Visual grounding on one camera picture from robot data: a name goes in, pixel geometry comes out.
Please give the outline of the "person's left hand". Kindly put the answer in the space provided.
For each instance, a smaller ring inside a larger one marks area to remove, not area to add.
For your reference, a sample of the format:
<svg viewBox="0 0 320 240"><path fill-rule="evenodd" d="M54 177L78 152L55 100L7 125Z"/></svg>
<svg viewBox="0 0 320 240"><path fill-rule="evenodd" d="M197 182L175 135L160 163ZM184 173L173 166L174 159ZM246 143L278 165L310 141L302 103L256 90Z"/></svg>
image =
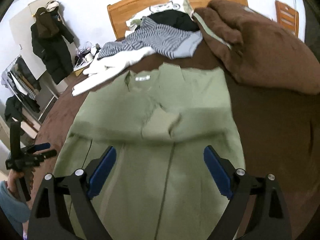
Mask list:
<svg viewBox="0 0 320 240"><path fill-rule="evenodd" d="M30 169L30 176L29 176L29 188L32 190L33 189L33 183L34 183L34 172L35 168L32 167ZM10 191L10 193L17 199L21 200L18 188L17 188L17 183L20 178L24 177L24 172L17 172L15 170L10 170L8 179L7 179L7 189Z"/></svg>

